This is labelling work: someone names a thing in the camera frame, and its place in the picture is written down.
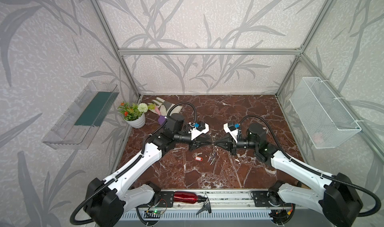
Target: flower pot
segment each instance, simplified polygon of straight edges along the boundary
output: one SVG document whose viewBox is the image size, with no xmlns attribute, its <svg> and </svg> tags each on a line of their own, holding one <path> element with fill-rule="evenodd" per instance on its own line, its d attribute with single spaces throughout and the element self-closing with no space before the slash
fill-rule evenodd
<svg viewBox="0 0 384 227">
<path fill-rule="evenodd" d="M 132 120 L 132 121 L 128 121 L 128 120 L 126 120 L 126 122 L 127 122 L 130 126 L 132 126 L 133 128 L 136 128 L 136 129 L 141 128 L 141 127 L 143 127 L 144 124 L 145 124 L 145 114 L 143 113 L 143 114 L 142 114 L 138 119 L 136 119 L 136 120 Z"/>
</svg>

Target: red bottle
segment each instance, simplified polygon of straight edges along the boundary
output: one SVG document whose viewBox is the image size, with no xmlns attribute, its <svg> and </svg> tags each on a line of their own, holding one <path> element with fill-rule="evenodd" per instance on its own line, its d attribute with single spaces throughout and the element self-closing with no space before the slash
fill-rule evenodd
<svg viewBox="0 0 384 227">
<path fill-rule="evenodd" d="M 183 202 L 188 204 L 205 202 L 206 200 L 207 198 L 198 196 L 197 194 L 191 192 L 176 191 L 174 196 L 174 202 Z"/>
</svg>

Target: leaf pattern wallpaper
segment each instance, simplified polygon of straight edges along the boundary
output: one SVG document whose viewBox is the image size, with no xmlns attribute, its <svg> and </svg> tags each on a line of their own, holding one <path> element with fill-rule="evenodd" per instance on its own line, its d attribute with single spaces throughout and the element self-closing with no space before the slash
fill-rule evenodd
<svg viewBox="0 0 384 227">
<path fill-rule="evenodd" d="M 384 0 L 337 0 L 305 54 L 340 91 L 378 138 L 384 139 Z M 384 201 L 384 165 L 357 134 L 334 149 L 314 148 L 304 126 L 289 102 L 302 77 L 311 76 L 299 64 L 279 96 L 301 153 L 311 165 L 337 174 L 373 190 Z M 361 194 L 364 209 L 373 199 Z M 353 226 L 378 227 L 384 211 L 356 219 Z"/>
<path fill-rule="evenodd" d="M 86 186 L 112 168 L 136 101 L 88 0 L 0 0 L 0 226 L 70 226 Z M 90 80 L 120 94 L 87 150 L 41 142 Z"/>
<path fill-rule="evenodd" d="M 120 48 L 297 48 L 324 0 L 99 2 Z M 125 55 L 124 58 L 142 93 L 271 94 L 294 57 Z"/>
</svg>

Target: glove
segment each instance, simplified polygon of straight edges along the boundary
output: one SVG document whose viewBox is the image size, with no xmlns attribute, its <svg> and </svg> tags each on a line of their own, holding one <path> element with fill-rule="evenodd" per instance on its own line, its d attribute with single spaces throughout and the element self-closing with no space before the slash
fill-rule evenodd
<svg viewBox="0 0 384 227">
<path fill-rule="evenodd" d="M 158 107 L 158 109 L 160 110 L 160 113 L 162 116 L 166 116 L 168 114 L 168 111 L 170 108 L 172 108 L 172 106 L 174 106 L 175 104 L 172 104 L 168 101 L 165 101 L 163 100 L 162 98 L 160 97 L 157 97 L 155 100 L 152 100 L 153 103 L 155 103 L 155 105 Z M 174 113 L 179 113 L 181 111 L 182 107 L 181 106 L 177 106 L 176 108 L 174 108 L 172 110 L 172 113 L 171 114 L 174 114 Z"/>
</svg>

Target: wallpaper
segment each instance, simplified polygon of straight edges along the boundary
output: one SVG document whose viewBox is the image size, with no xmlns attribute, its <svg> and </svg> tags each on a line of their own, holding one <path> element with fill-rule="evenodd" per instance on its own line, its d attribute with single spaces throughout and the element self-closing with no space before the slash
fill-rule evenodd
<svg viewBox="0 0 384 227">
<path fill-rule="evenodd" d="M 292 55 L 135 55 L 125 58 L 141 93 L 274 95 Z M 228 63 L 221 68 L 221 63 Z"/>
<path fill-rule="evenodd" d="M 119 48 L 297 48 L 324 0 L 98 0 Z M 272 93 L 293 58 L 125 56 L 142 93 Z"/>
<path fill-rule="evenodd" d="M 71 226 L 88 183 L 111 170 L 135 101 L 88 0 L 0 0 L 0 226 Z M 41 142 L 90 80 L 118 99 L 87 150 Z"/>
<path fill-rule="evenodd" d="M 384 0 L 337 0 L 306 55 L 384 141 Z"/>
<path fill-rule="evenodd" d="M 305 162 L 325 172 L 332 174 L 343 173 L 347 175 L 354 184 L 373 191 L 383 201 L 384 166 L 360 134 L 354 135 L 336 148 L 316 149 L 314 147 L 295 109 L 289 101 L 301 79 L 310 76 L 312 75 L 306 66 L 299 63 L 294 74 L 289 79 L 288 84 L 278 97 L 286 120 L 290 123 L 292 127 L 291 130 L 296 141 L 298 141 L 298 146 Z M 358 191 L 358 194 L 363 201 L 364 211 L 374 206 L 372 197 L 367 194 L 362 194 L 360 191 Z M 357 218 L 353 227 L 379 227 L 383 221 L 384 212 L 380 210 L 375 215 Z"/>
</svg>

